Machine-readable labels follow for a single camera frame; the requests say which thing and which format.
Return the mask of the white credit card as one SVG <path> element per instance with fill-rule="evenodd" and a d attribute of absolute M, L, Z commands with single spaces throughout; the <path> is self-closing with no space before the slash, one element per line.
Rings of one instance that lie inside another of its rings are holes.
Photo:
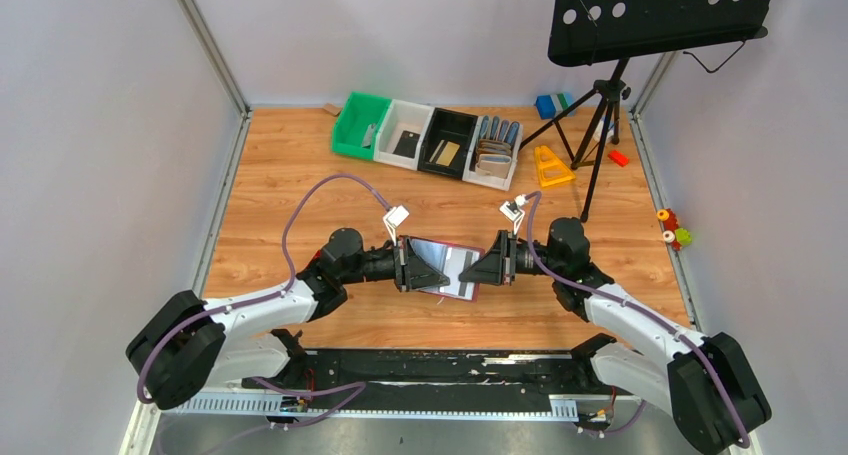
<path fill-rule="evenodd" d="M 441 271 L 449 279 L 449 283 L 439 287 L 438 293 L 448 298 L 472 301 L 478 285 L 460 282 L 459 275 L 465 268 L 479 260 L 481 256 L 481 249 L 448 245 Z"/>

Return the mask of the red leather card holder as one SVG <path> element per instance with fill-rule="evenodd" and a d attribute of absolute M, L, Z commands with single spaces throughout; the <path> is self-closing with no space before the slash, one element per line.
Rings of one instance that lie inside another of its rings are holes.
<path fill-rule="evenodd" d="M 422 238 L 413 238 L 411 248 L 425 263 L 441 272 L 449 280 L 446 285 L 422 288 L 419 292 L 467 302 L 475 300 L 479 285 L 462 282 L 459 280 L 459 275 L 483 256 L 482 248 Z"/>

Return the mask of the gold credit card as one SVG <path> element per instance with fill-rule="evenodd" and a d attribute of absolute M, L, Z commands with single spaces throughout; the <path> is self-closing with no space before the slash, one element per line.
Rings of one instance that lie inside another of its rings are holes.
<path fill-rule="evenodd" d="M 434 165 L 449 167 L 461 146 L 450 140 L 441 140 L 433 154 L 429 158 L 429 162 Z"/>

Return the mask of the black credit card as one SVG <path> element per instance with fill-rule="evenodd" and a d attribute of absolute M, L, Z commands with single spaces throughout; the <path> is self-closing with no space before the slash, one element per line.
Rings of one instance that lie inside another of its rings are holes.
<path fill-rule="evenodd" d="M 414 158 L 418 150 L 419 141 L 419 133 L 404 130 L 400 134 L 392 154 L 405 158 Z"/>

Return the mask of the silver striped credit card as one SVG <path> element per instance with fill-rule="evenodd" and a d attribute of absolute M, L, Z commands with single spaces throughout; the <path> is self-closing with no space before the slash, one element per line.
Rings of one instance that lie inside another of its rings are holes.
<path fill-rule="evenodd" d="M 370 148 L 373 144 L 374 135 L 377 132 L 377 125 L 375 123 L 371 123 L 366 126 L 365 132 L 363 134 L 360 146 L 362 148 Z"/>

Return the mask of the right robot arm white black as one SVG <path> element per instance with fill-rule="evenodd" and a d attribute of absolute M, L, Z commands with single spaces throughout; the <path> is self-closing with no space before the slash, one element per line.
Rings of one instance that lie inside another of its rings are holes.
<path fill-rule="evenodd" d="M 609 331 L 583 345 L 571 378 L 584 392 L 622 388 L 661 409 L 702 454 L 748 445 L 771 405 L 736 339 L 672 322 L 638 301 L 591 260 L 581 221 L 558 218 L 546 243 L 502 230 L 463 282 L 508 285 L 518 274 L 548 275 L 560 305 Z"/>

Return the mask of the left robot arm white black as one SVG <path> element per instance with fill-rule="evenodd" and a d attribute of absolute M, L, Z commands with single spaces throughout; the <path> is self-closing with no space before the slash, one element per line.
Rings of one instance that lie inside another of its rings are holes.
<path fill-rule="evenodd" d="M 357 230 L 341 228 L 280 285 L 210 300 L 192 290 L 178 292 L 127 346 L 127 359 L 138 374 L 137 397 L 168 410 L 209 384 L 253 376 L 296 387 L 307 364 L 283 342 L 280 327 L 328 316 L 347 301 L 350 284 L 386 280 L 400 292 L 450 282 L 415 251 L 407 236 L 365 249 Z"/>

